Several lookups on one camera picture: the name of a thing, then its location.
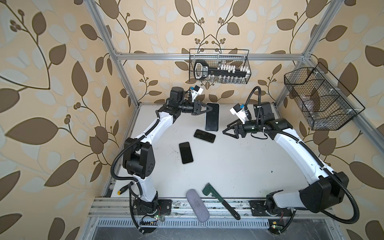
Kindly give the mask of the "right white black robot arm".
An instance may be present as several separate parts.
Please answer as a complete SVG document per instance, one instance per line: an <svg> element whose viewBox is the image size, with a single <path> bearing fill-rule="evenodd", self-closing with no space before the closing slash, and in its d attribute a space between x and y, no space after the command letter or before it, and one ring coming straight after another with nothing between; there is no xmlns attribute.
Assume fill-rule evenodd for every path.
<svg viewBox="0 0 384 240"><path fill-rule="evenodd" d="M331 219L354 224L360 218L357 201L347 189L349 178L343 172L335 172L325 164L299 137L293 126L284 118L276 118L271 103L262 102L254 105L255 117L248 109L248 104L236 104L230 109L237 120L227 125L223 134L235 139L245 138L247 134L263 133L265 139L271 139L280 145L302 171L307 187L294 191L275 191L266 196L262 209L270 216L279 215L284 209L323 213ZM341 203L347 197L353 207L353 216L339 218L327 211Z"/></svg>

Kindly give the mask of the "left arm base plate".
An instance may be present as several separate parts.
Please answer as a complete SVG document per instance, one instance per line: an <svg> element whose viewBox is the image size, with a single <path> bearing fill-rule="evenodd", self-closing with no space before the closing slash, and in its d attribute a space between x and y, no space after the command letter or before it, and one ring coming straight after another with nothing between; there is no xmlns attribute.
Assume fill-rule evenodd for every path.
<svg viewBox="0 0 384 240"><path fill-rule="evenodd" d="M165 216L170 215L172 200L155 199L151 203L136 199L131 203L130 214L134 226L141 234L152 233L159 223L165 221Z"/></svg>

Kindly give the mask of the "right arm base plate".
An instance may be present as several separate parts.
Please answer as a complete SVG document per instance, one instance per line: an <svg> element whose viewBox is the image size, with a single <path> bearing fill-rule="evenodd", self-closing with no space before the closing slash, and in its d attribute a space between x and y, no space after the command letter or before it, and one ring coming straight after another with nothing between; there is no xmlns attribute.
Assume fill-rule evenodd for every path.
<svg viewBox="0 0 384 240"><path fill-rule="evenodd" d="M253 217L271 217L268 231L272 235L284 234L296 214L290 208L279 208L272 200L252 200L249 204Z"/></svg>

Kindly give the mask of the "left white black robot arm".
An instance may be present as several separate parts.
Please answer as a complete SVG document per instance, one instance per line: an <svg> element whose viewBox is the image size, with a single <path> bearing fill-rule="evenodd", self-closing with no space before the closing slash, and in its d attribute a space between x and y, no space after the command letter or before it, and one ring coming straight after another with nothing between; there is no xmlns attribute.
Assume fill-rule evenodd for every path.
<svg viewBox="0 0 384 240"><path fill-rule="evenodd" d="M152 204L158 197L153 184L148 180L155 168L153 145L182 114L198 116L212 111L212 108L197 98L203 89L194 86L185 91L173 87L170 97L155 111L155 120L136 138L127 138L124 148L117 154L111 165L111 176L118 181L130 181L139 189L138 199Z"/></svg>

